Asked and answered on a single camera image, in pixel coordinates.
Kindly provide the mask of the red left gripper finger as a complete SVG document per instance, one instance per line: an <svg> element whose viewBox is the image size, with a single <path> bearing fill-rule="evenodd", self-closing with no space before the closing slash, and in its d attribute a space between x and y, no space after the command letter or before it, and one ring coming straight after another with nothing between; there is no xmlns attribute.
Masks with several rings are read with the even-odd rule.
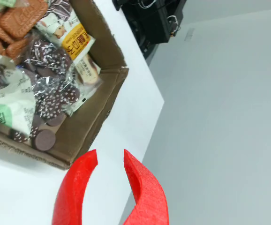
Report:
<svg viewBox="0 0 271 225"><path fill-rule="evenodd" d="M81 225L83 198L89 178L98 165L97 152L79 157L64 177L53 209L53 225Z"/></svg>

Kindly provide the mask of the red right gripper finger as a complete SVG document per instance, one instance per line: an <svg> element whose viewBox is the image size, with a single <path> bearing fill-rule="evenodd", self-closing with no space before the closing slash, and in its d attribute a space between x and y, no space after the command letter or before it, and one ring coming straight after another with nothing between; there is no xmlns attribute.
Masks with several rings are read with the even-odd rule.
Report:
<svg viewBox="0 0 271 225"><path fill-rule="evenodd" d="M168 225L167 200L156 177L128 150L124 150L124 168L135 200L124 224Z"/></svg>

